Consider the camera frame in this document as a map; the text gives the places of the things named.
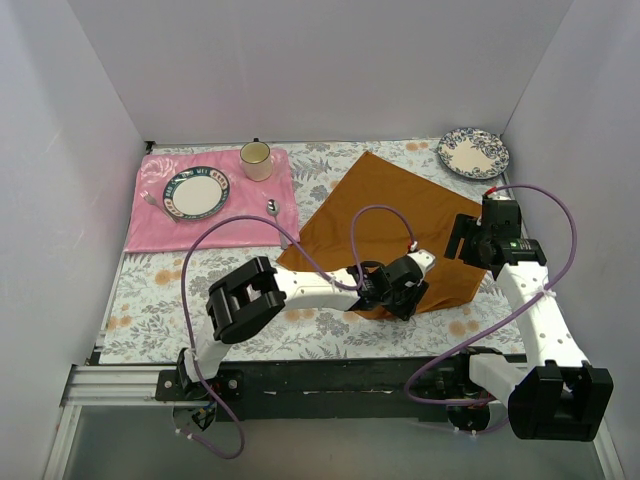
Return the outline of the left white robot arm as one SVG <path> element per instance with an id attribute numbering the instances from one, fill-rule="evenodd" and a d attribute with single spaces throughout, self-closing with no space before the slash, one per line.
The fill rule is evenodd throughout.
<path id="1" fill-rule="evenodd" d="M 208 319 L 194 344 L 179 354 L 178 387 L 190 399 L 205 398 L 230 347 L 256 336 L 281 312 L 383 309 L 407 321 L 428 289 L 425 275 L 434 266 L 435 257 L 425 250 L 388 265 L 367 261 L 326 276 L 276 268 L 264 256 L 252 259 L 209 288 Z"/>

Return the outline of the brown satin napkin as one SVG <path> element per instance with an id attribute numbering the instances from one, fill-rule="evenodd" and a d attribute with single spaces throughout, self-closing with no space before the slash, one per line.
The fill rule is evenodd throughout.
<path id="1" fill-rule="evenodd" d="M 473 300 L 484 271 L 447 260 L 444 252 L 456 215 L 478 216 L 478 203 L 371 152 L 357 160 L 297 161 L 293 177 L 299 207 L 309 206 L 313 214 L 300 231 L 301 247 L 285 250 L 280 265 L 308 271 L 311 265 L 303 255 L 309 253 L 324 270 L 333 271 L 353 265 L 353 247 L 362 260 L 389 264 L 406 253 L 414 234 L 420 247 L 436 257 L 418 312 Z"/>

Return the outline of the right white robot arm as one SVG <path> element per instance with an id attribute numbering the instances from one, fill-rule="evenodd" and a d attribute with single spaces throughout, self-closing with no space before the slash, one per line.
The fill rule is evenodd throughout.
<path id="1" fill-rule="evenodd" d="M 497 353 L 472 353 L 453 371 L 454 389 L 469 398 L 488 391 L 506 406 L 520 439 L 593 440 L 613 380 L 607 369 L 591 365 L 570 334 L 546 286 L 546 256 L 538 241 L 522 235 L 519 204 L 484 196 L 480 217 L 457 215 L 445 256 L 493 275 L 517 316 L 527 358 L 521 372 Z"/>

